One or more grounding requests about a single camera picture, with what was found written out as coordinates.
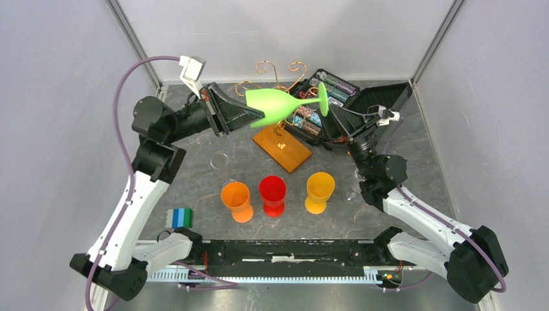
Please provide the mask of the green wine glass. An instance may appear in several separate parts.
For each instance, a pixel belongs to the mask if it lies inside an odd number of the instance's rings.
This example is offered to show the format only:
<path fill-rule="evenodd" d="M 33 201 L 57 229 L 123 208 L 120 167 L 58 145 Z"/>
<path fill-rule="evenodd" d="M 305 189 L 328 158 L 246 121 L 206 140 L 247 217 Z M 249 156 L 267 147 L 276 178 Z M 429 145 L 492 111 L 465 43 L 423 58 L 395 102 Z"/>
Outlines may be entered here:
<path fill-rule="evenodd" d="M 328 95 L 323 82 L 318 85 L 317 98 L 299 99 L 278 89 L 253 89 L 245 92 L 246 104 L 263 112 L 264 117 L 251 123 L 251 128 L 261 128 L 286 119 L 299 106 L 318 103 L 323 117 L 329 114 Z"/>

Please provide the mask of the clear wine glass back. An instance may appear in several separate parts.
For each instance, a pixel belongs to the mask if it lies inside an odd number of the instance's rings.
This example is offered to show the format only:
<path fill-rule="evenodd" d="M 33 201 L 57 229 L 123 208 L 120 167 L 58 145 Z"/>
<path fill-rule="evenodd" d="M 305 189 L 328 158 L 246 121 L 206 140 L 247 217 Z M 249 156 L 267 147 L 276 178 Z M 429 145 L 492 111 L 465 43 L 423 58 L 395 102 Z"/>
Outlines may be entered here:
<path fill-rule="evenodd" d="M 213 154 L 210 158 L 210 167 L 214 170 L 215 177 L 222 189 L 236 181 L 232 163 L 227 154 L 221 152 Z"/>

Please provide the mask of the clear wine glass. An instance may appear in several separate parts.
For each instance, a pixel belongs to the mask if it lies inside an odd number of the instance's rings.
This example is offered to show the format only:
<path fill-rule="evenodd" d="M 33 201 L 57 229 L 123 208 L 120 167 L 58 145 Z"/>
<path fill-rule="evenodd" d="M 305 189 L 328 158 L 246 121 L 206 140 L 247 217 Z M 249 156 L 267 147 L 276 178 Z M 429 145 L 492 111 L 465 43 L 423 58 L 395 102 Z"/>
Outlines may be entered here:
<path fill-rule="evenodd" d="M 210 158 L 210 167 L 214 170 L 215 177 L 222 189 L 236 181 L 232 163 L 227 154 L 221 152 L 213 154 Z"/>
<path fill-rule="evenodd" d="M 360 182 L 364 178 L 360 175 L 359 170 L 356 168 L 354 172 L 345 181 L 345 193 L 344 197 L 346 202 L 354 203 L 362 200 Z"/>

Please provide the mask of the yellow wine glass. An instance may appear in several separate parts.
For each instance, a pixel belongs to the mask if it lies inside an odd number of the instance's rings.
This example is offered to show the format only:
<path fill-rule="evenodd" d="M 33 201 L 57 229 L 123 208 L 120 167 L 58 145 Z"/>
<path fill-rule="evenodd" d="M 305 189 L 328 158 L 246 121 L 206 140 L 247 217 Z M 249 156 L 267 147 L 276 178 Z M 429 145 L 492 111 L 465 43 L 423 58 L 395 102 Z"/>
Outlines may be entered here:
<path fill-rule="evenodd" d="M 326 210 L 327 201 L 335 190 L 335 180 L 327 172 L 312 174 L 306 183 L 305 207 L 311 214 L 321 214 Z"/>

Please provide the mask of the clear wine glass front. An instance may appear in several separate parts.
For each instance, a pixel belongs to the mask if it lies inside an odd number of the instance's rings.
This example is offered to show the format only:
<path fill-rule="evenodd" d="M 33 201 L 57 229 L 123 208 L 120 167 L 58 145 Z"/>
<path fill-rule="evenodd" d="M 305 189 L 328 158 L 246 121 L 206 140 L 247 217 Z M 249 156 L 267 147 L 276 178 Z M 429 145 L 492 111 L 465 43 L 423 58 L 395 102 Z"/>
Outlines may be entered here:
<path fill-rule="evenodd" d="M 360 175 L 359 170 L 356 168 L 354 172 L 345 181 L 345 193 L 344 197 L 346 202 L 354 203 L 362 200 L 360 182 L 364 178 Z"/>

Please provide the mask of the red wine glass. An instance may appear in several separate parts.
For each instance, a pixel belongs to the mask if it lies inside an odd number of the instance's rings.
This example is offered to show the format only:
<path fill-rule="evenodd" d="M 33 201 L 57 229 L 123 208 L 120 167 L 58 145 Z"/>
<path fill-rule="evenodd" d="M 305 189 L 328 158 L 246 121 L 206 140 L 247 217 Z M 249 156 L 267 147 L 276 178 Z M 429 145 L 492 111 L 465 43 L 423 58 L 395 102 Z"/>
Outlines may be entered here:
<path fill-rule="evenodd" d="M 259 184 L 264 213 L 277 218 L 284 213 L 287 188 L 284 180 L 278 176 L 267 176 Z"/>

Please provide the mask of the orange wine glass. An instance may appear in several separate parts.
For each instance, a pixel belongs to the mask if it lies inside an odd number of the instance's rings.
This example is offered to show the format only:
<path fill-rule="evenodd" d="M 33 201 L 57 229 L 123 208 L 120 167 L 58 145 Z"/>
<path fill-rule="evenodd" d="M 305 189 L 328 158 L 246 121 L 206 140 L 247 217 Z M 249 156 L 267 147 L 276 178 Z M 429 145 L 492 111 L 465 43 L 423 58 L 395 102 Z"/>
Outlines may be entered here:
<path fill-rule="evenodd" d="M 228 183 L 221 191 L 221 201 L 236 222 L 246 223 L 253 217 L 251 194 L 246 184 L 239 181 Z"/>

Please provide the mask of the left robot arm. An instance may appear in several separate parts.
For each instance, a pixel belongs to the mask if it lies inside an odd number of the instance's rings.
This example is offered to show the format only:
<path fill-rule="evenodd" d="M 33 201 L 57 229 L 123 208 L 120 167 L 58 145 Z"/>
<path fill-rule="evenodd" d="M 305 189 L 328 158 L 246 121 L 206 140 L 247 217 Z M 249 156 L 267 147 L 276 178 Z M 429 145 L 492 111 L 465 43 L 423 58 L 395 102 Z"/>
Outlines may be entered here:
<path fill-rule="evenodd" d="M 174 110 L 157 97 L 140 99 L 133 109 L 132 128 L 140 145 L 129 166 L 128 184 L 100 237 L 86 253 L 75 254 L 73 270 L 93 284 L 130 301 L 147 278 L 178 260 L 195 264 L 203 257 L 201 236 L 178 229 L 163 241 L 143 249 L 136 243 L 153 208 L 175 179 L 186 151 L 175 142 L 211 129 L 218 136 L 248 126 L 264 117 L 249 101 L 226 95 L 207 84 L 197 99 Z"/>

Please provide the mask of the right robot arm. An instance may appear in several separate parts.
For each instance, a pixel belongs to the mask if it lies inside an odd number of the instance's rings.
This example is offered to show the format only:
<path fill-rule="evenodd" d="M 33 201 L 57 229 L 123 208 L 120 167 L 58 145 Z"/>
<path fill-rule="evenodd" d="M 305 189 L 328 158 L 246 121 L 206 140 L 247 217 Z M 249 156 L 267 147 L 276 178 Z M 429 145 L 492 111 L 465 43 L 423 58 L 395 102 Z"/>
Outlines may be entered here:
<path fill-rule="evenodd" d="M 480 302 L 489 292 L 507 290 L 504 278 L 509 268 L 496 234 L 484 225 L 472 228 L 426 204 L 404 186 L 406 159 L 377 152 L 375 131 L 399 122 L 398 112 L 379 106 L 376 112 L 359 113 L 333 104 L 321 105 L 320 112 L 329 140 L 348 147 L 363 200 L 424 237 L 387 229 L 374 246 L 378 262 L 399 260 L 425 268 L 444 278 L 470 303 Z"/>

